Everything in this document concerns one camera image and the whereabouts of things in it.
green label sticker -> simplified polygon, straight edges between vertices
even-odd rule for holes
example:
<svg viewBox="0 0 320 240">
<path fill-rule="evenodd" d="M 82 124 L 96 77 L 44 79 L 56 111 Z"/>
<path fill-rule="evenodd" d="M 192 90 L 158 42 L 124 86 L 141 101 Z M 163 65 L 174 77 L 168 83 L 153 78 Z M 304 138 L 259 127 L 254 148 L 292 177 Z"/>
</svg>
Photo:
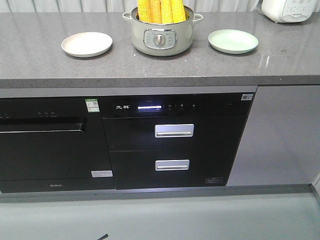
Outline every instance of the green label sticker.
<svg viewBox="0 0 320 240">
<path fill-rule="evenodd" d="M 98 99 L 91 98 L 85 99 L 86 108 L 88 109 L 88 113 L 98 113 L 100 112 Z"/>
</svg>

pot control knob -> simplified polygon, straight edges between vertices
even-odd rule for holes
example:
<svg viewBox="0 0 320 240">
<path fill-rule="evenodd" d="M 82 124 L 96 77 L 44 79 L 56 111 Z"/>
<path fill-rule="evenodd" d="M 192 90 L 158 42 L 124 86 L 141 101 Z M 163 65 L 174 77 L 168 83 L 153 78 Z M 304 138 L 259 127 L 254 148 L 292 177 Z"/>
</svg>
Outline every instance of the pot control knob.
<svg viewBox="0 0 320 240">
<path fill-rule="evenodd" d="M 155 45 L 162 46 L 163 44 L 165 44 L 166 39 L 163 35 L 157 34 L 154 36 L 153 41 Z"/>
</svg>

sticker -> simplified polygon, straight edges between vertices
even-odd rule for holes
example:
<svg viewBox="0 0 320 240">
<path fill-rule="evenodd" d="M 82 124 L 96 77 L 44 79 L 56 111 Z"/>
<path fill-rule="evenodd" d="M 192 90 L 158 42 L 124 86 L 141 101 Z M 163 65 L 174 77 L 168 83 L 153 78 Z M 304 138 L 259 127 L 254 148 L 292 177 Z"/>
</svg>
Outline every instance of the sticker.
<svg viewBox="0 0 320 240">
<path fill-rule="evenodd" d="M 251 101 L 253 98 L 253 94 L 242 94 L 241 101 Z"/>
<path fill-rule="evenodd" d="M 99 104 L 98 99 L 90 98 L 85 100 L 86 108 L 88 109 L 88 113 L 99 113 Z"/>
<path fill-rule="evenodd" d="M 222 184 L 223 180 L 223 177 L 207 177 L 205 184 Z"/>
<path fill-rule="evenodd" d="M 105 170 L 105 171 L 91 171 L 93 178 L 110 178 L 114 175 L 112 174 L 112 170 Z"/>
</svg>

dishwasher handle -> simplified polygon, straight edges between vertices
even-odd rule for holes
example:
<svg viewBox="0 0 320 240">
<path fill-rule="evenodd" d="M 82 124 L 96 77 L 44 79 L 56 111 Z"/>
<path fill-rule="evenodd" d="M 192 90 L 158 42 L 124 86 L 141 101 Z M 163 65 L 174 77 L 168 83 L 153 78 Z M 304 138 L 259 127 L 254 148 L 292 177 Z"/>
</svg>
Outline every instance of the dishwasher handle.
<svg viewBox="0 0 320 240">
<path fill-rule="evenodd" d="M 85 133 L 85 117 L 39 117 L 0 119 L 0 134 L 81 132 Z"/>
<path fill-rule="evenodd" d="M 186 138 L 193 137 L 194 124 L 159 124 L 154 126 L 156 138 Z"/>
</svg>

pot handle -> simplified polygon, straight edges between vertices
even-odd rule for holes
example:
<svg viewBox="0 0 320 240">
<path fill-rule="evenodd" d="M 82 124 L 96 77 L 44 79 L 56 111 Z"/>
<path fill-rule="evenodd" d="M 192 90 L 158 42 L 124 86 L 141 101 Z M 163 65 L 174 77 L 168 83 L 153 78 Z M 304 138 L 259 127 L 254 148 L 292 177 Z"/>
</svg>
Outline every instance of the pot handle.
<svg viewBox="0 0 320 240">
<path fill-rule="evenodd" d="M 132 17 L 131 17 L 131 12 L 130 11 L 126 11 L 122 14 L 122 18 L 126 21 L 131 21 Z"/>
<path fill-rule="evenodd" d="M 192 25 L 196 25 L 198 24 L 202 19 L 204 19 L 204 16 L 202 16 L 201 14 L 199 13 L 194 13 L 193 14 L 194 18 L 192 20 Z"/>
</svg>

